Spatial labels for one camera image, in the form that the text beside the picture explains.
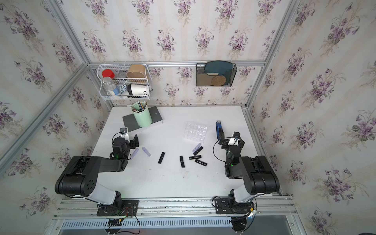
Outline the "black lipstick silver band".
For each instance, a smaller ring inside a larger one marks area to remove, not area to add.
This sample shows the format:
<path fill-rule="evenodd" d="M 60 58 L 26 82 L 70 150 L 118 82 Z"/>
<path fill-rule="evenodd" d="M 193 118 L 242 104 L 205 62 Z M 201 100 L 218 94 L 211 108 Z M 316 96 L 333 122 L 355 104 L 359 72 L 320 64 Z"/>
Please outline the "black lipstick silver band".
<path fill-rule="evenodd" d="M 158 164 L 161 164 L 163 159 L 164 159 L 164 156 L 165 156 L 165 152 L 162 152 L 160 157 L 159 157 L 159 160 L 158 160 Z"/>
<path fill-rule="evenodd" d="M 181 168 L 185 168 L 185 163 L 184 163 L 183 156 L 180 156 L 179 159 L 180 159 Z"/>

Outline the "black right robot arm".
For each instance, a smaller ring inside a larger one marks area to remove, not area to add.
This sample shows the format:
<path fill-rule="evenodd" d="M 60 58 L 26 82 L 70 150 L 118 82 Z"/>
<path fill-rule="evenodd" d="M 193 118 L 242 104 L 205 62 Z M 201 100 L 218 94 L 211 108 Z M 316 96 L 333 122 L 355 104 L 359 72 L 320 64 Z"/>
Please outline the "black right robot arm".
<path fill-rule="evenodd" d="M 251 208 L 253 199 L 262 194 L 277 193 L 280 190 L 279 179 L 265 156 L 242 156 L 245 142 L 239 132 L 225 137 L 222 130 L 217 133 L 218 144 L 226 150 L 224 161 L 225 175 L 229 179 L 242 179 L 243 184 L 232 189 L 226 199 L 221 199 L 221 213 L 245 213 Z"/>

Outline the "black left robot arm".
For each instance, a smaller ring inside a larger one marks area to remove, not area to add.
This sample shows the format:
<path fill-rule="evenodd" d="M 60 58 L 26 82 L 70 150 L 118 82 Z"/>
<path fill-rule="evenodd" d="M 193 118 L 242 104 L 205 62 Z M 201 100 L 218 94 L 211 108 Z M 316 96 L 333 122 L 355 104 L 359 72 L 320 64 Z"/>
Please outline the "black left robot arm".
<path fill-rule="evenodd" d="M 113 152 L 109 158 L 74 156 L 55 184 L 55 192 L 70 198 L 82 197 L 102 206 L 123 207 L 121 193 L 98 182 L 100 173 L 123 172 L 131 159 L 130 150 L 139 147 L 139 138 L 113 139 Z"/>

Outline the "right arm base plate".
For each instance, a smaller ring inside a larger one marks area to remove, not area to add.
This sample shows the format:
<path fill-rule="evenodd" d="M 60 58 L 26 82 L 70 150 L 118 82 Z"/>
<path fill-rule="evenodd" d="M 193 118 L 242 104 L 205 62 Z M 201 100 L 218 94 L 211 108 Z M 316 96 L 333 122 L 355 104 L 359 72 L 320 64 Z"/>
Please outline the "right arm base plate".
<path fill-rule="evenodd" d="M 214 197 L 211 200 L 216 214 L 247 214 L 254 208 L 253 202 L 238 203 L 228 197 Z"/>

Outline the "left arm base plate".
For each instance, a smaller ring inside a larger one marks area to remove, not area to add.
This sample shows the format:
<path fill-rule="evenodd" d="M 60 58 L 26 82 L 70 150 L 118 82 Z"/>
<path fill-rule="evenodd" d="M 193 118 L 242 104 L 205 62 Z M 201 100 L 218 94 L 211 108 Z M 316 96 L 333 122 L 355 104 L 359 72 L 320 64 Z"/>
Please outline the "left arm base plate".
<path fill-rule="evenodd" d="M 139 202 L 139 200 L 123 200 L 120 207 L 98 204 L 97 216 L 134 216 L 137 214 Z"/>

